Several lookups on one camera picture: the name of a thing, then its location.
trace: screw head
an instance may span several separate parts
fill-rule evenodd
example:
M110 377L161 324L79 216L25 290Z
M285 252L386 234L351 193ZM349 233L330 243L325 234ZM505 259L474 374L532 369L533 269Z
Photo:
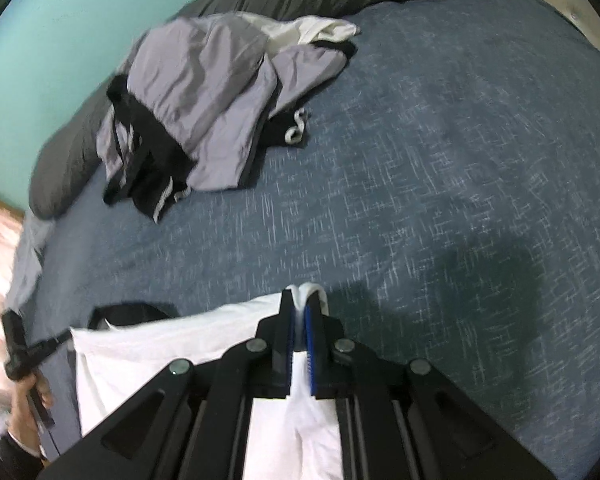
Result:
M426 359L414 359L409 363L409 368L416 375L427 375L431 371L431 365Z
M338 352L342 352L343 354L348 354L349 352L353 351L353 349L356 347L356 344L351 340L351 339L338 339L334 344L333 347L338 351Z
M249 352L262 352L267 349L267 342L259 337L254 337L247 341L247 350Z
M173 375L182 375L189 371L189 367L189 361L186 359L176 359L175 361L171 361L171 364L169 364L169 371Z

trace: white towel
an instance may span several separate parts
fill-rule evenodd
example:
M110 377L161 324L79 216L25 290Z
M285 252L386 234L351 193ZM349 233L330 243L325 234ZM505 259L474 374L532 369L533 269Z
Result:
M300 334L307 298L318 290L322 311L327 314L326 295L313 283L289 289ZM278 312L280 297L280 293L271 294L197 316L113 327L105 332L72 330L82 434L97 426L170 361L183 357L199 364L218 359L229 347L253 337L259 320ZM254 399L243 478L342 478L335 403L311 397L306 352L294 353L291 393L285 400Z
M346 20L335 20L321 16L303 16L292 22L277 22L271 18L250 12L238 12L242 19L258 27L269 36L267 52L277 54L291 45L302 45L314 41L339 43L355 36L358 26Z

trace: sleeve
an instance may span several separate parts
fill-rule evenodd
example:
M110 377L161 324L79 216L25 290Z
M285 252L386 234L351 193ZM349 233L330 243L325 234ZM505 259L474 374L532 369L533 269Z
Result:
M347 56L336 48L302 44L286 48L271 62L280 91L269 118L293 108L307 92L336 77L346 66Z
M24 451L8 433L0 438L0 458L14 480L34 480L42 471L42 460Z

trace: human hand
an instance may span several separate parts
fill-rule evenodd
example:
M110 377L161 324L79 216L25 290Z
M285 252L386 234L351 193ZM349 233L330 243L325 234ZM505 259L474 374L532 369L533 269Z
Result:
M51 395L49 383L40 374L30 374L21 381L15 383L11 396L11 417L9 419L9 433L23 446L32 450L40 448L40 436L36 419L31 413L27 394L29 390L36 387L42 400L42 405L49 409L54 398Z

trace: speckled blue blanket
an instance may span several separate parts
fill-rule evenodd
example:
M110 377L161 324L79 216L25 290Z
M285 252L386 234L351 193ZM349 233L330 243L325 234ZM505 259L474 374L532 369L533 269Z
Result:
M31 338L94 306L181 315L314 281L352 338L424 356L560 480L600 455L600 53L539 0L411 0L349 19L305 148L153 224L100 168L49 241ZM61 352L56 442L79 437Z

